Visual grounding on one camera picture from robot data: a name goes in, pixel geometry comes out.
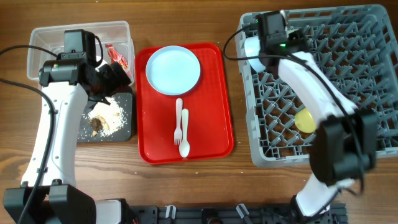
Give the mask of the pink plastic fork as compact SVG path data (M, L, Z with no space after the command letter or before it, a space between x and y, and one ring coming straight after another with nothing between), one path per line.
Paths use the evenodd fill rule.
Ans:
M176 128L174 131L175 145L179 145L182 140L182 129L181 129L182 107L183 107L183 100L181 98L177 98L175 104L175 112L176 112Z

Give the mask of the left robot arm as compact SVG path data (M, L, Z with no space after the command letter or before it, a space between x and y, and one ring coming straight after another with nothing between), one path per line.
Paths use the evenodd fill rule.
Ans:
M103 62L98 36L82 29L64 33L64 50L39 72L42 111L34 150L18 188L6 189L3 205L16 223L137 223L125 199L94 200L78 190L75 151L87 106L107 103L130 85L118 63Z

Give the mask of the red snack wrapper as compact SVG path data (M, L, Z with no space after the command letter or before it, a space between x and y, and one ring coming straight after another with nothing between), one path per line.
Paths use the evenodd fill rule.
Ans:
M111 63L117 62L118 64L120 64L120 66L122 66L122 68L124 69L124 71L130 75L130 72L127 70L128 69L128 63L127 60L124 58L123 55L121 55L115 48L113 44L106 44L105 45L106 50L108 52L108 55L111 59Z

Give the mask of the light blue plate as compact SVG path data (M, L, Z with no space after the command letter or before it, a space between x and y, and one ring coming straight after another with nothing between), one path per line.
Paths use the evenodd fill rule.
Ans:
M185 47L170 45L156 50L148 59L146 78L161 94L182 95L198 83L201 65L198 57Z

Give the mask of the white plastic spoon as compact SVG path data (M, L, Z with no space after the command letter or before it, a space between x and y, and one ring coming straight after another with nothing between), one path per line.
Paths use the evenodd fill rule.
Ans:
M190 152L190 145L187 139L189 110L182 110L182 142L179 145L179 152L183 158L186 158Z

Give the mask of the yellow cup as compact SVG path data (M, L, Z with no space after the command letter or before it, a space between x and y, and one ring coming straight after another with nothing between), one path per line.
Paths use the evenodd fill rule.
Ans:
M295 115L295 125L303 133L313 133L317 126L307 108L300 110Z

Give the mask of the light blue bowl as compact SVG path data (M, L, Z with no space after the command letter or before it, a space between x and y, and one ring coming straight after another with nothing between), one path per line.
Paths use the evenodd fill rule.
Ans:
M248 62L253 70L256 72L263 72L266 67L258 59L260 51L260 41L258 36L249 37L244 42L244 51L246 57L256 57L254 59L249 59Z

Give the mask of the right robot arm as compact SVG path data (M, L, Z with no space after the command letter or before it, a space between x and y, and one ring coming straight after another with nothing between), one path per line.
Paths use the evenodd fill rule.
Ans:
M288 32L282 11L256 16L259 60L299 97L317 127L310 150L312 174L294 195L290 221L307 223L327 212L333 199L376 165L377 115L359 109L340 93L307 50L301 31Z

